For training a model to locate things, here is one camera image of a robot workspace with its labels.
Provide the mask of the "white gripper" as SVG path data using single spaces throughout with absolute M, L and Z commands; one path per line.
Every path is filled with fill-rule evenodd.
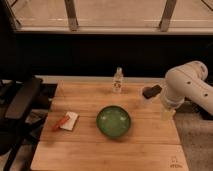
M 177 93 L 170 87 L 164 87 L 160 93 L 162 105 L 166 108 L 162 110 L 161 119 L 172 119 L 176 113 L 174 109 L 178 109 L 184 102 L 184 96 Z

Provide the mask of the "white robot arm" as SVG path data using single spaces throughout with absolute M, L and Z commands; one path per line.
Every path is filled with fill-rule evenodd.
M 201 61 L 169 69 L 160 93 L 164 110 L 176 110 L 188 98 L 205 111 L 208 119 L 213 120 L 213 86 L 205 82 L 207 76 L 208 69 Z

